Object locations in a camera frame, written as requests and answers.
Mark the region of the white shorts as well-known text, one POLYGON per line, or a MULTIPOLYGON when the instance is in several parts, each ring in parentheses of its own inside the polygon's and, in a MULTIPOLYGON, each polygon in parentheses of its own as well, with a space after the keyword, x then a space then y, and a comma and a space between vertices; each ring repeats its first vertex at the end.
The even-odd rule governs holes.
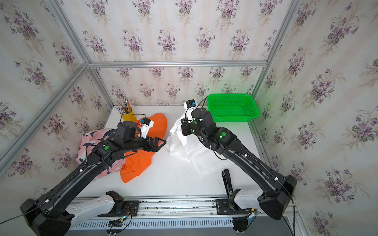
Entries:
POLYGON ((219 160, 195 135, 183 136, 180 119, 170 129, 167 145, 169 154, 190 162, 200 178, 225 169, 231 164, 230 160, 219 160))

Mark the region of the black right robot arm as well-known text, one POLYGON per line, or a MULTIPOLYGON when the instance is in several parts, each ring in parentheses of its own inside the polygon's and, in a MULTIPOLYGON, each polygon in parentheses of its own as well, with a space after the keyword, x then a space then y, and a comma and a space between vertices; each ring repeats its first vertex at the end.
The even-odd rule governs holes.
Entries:
POLYGON ((263 163, 225 127, 218 127, 205 108, 196 108, 192 118, 182 118, 182 135, 195 135, 208 149, 224 156, 243 170, 259 185, 262 194, 257 197, 260 208, 275 220, 280 220, 293 198, 297 180, 283 176, 263 163))

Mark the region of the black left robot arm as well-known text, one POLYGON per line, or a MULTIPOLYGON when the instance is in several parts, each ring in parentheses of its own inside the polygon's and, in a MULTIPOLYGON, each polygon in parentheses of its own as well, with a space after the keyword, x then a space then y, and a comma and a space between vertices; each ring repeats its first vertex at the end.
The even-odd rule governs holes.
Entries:
POLYGON ((27 199, 20 206, 27 225, 38 236, 65 235, 78 222, 78 217, 67 207, 95 177, 139 150, 158 152, 165 144, 164 139, 147 136, 137 123, 119 123, 116 131, 107 133, 65 179, 38 199, 27 199))

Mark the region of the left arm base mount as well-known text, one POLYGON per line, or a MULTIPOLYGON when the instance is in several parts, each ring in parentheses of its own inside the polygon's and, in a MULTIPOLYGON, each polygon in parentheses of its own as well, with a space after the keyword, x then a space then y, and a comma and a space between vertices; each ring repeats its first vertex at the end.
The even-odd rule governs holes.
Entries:
POLYGON ((125 200, 115 191, 108 191, 105 194, 112 198, 114 206, 108 212, 98 215, 98 217, 137 216, 140 201, 125 200))

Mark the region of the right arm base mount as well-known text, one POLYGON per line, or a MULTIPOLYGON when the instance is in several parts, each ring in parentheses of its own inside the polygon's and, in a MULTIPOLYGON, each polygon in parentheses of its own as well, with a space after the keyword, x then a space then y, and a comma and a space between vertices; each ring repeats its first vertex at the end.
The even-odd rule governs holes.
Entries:
POLYGON ((225 186, 227 198, 217 199, 214 201, 214 206, 217 215, 233 215, 236 217, 250 216, 253 213, 258 212, 255 208, 241 208, 235 202, 236 194, 241 189, 233 190, 231 176, 228 169, 224 169, 221 173, 223 183, 225 186))

